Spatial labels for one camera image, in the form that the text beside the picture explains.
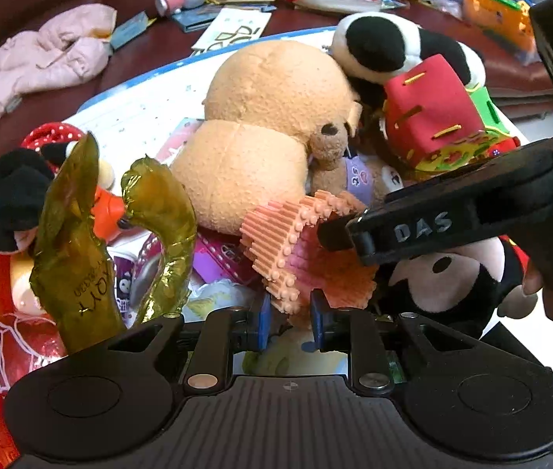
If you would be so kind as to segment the pink brick block model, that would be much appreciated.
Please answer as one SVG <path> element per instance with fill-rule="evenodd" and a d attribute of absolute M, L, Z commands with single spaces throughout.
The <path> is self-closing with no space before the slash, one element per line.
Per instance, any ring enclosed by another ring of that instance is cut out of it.
<path fill-rule="evenodd" d="M 319 224 L 364 208 L 352 194 L 317 191 L 299 202 L 271 201 L 242 222 L 244 254 L 263 278 L 271 303 L 293 324 L 311 318 L 311 293 L 322 290 L 333 308 L 368 306 L 377 268 L 363 266 L 352 249 L 330 252 L 318 239 Z"/>

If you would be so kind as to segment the gold foil balloon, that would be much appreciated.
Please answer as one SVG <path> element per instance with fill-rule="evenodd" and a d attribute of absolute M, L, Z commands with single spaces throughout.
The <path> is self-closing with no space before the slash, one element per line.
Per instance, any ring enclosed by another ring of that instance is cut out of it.
<path fill-rule="evenodd" d="M 34 251 L 32 291 L 70 354 L 126 329 L 112 291 L 113 260 L 94 232 L 98 159 L 95 137 L 86 134 L 47 190 Z M 168 166 L 148 156 L 131 164 L 120 186 L 129 222 L 162 245 L 135 321 L 178 317 L 189 295 L 198 229 L 190 197 Z"/>

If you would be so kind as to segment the red rose foil balloon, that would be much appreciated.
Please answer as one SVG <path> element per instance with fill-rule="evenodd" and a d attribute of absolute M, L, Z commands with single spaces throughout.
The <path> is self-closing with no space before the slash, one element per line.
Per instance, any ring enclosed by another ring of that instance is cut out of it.
<path fill-rule="evenodd" d="M 13 312 L 0 318 L 0 394 L 36 369 L 65 358 L 57 326 L 45 315 Z"/>

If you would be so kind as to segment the mickey mouse plush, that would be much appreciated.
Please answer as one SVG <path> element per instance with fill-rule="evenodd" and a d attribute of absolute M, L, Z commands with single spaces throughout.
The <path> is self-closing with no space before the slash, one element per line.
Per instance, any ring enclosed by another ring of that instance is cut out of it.
<path fill-rule="evenodd" d="M 466 336 L 482 336 L 493 315 L 522 319 L 536 294 L 522 281 L 528 256 L 506 237 L 381 265 L 368 309 L 395 318 L 413 312 Z"/>

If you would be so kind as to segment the red foam bag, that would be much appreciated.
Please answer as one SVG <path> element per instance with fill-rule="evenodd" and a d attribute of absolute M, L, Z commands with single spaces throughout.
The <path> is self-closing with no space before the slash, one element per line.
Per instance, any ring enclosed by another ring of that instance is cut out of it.
<path fill-rule="evenodd" d="M 407 165 L 425 173 L 455 170 L 485 141 L 476 106 L 455 70 L 437 54 L 385 84 L 385 136 Z"/>

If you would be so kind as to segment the small brown teddy bear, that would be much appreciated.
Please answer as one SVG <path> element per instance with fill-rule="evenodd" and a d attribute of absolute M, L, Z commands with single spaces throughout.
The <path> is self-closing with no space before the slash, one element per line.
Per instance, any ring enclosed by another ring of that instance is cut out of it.
<path fill-rule="evenodd" d="M 350 144 L 348 122 L 322 125 L 311 137 L 309 191 L 348 192 L 365 206 L 404 187 L 400 173 L 376 155 Z"/>

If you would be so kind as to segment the orange plastic toy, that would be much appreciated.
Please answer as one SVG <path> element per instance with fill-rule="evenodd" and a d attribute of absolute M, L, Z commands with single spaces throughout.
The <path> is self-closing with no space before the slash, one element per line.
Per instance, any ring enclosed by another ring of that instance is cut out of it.
<path fill-rule="evenodd" d="M 100 186 L 96 188 L 91 209 L 94 217 L 94 234 L 105 242 L 112 242 L 120 235 L 120 220 L 125 214 L 123 198 L 115 196 Z"/>

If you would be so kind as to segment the orange plastic toy house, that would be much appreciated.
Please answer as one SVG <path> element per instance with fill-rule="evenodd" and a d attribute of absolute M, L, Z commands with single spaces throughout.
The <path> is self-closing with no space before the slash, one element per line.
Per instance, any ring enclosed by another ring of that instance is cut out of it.
<path fill-rule="evenodd" d="M 519 51 L 535 51 L 535 39 L 524 0 L 463 0 L 463 17 L 498 35 Z"/>

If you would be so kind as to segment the panda plush toy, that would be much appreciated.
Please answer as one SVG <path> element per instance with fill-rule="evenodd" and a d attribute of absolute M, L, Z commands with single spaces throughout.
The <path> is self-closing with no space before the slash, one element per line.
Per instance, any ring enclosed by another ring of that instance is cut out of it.
<path fill-rule="evenodd" d="M 425 59 L 442 55 L 467 89 L 485 84 L 485 65 L 475 50 L 413 21 L 385 12 L 352 14 L 340 20 L 330 53 L 345 74 L 382 85 Z"/>

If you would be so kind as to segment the large tan plush toy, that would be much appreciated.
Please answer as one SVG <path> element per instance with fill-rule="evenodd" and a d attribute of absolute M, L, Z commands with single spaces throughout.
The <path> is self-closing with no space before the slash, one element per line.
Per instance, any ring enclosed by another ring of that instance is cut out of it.
<path fill-rule="evenodd" d="M 256 41 L 218 69 L 205 119 L 172 161 L 200 227 L 234 235 L 248 212 L 304 197 L 312 138 L 355 127 L 361 112 L 329 54 L 293 40 Z"/>

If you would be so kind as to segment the minnie mouse plush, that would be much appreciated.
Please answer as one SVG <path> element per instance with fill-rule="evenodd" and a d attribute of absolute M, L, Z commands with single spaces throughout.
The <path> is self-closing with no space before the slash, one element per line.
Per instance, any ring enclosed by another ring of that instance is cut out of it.
<path fill-rule="evenodd" d="M 0 254 L 10 257 L 11 298 L 14 309 L 25 315 L 43 314 L 29 278 L 45 195 L 82 136 L 70 124 L 46 123 L 0 157 Z"/>

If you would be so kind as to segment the white printed card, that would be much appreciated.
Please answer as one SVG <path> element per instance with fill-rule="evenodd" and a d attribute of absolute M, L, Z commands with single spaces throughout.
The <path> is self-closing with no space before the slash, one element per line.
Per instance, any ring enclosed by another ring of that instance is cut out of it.
<path fill-rule="evenodd" d="M 190 55 L 218 51 L 259 39 L 270 19 L 269 12 L 259 9 L 225 7 L 194 43 Z"/>

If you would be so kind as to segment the pink padded jacket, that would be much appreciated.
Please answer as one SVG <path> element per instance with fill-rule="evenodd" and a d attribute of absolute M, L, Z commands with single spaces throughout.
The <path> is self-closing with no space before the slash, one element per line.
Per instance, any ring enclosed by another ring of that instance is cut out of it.
<path fill-rule="evenodd" d="M 107 67 L 116 25 L 114 7 L 90 3 L 8 38 L 0 46 L 0 118 L 18 97 L 94 79 Z"/>

